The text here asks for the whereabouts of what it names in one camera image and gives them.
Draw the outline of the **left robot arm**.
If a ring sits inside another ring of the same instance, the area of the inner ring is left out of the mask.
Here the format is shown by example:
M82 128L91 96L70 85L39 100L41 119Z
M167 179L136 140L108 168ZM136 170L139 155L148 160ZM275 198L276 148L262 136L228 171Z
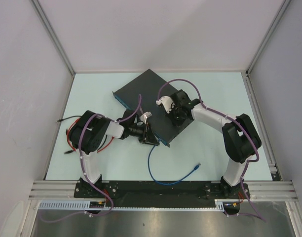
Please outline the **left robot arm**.
M138 141L147 145L159 145L151 124L147 121L151 116L146 112L139 117L133 110L125 110L123 117L116 121L104 117L93 117L94 112L87 110L66 130L68 145L75 152L82 152L81 175L86 183L85 192L95 198L101 194L102 185L97 182L102 179L93 154L101 150L104 139L107 137L124 140L129 136L138 138Z

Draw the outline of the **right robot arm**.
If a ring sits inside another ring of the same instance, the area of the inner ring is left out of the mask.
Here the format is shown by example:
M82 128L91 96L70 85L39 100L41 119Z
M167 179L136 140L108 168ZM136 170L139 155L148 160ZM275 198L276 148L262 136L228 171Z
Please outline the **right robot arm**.
M190 100L183 90L170 95L167 114L176 126L190 119L202 122L223 135L229 162L221 177L220 189L224 197L234 197L241 188L251 157L256 156L255 162L259 160L258 148L262 142L250 117L241 114L233 118L203 105L199 99Z

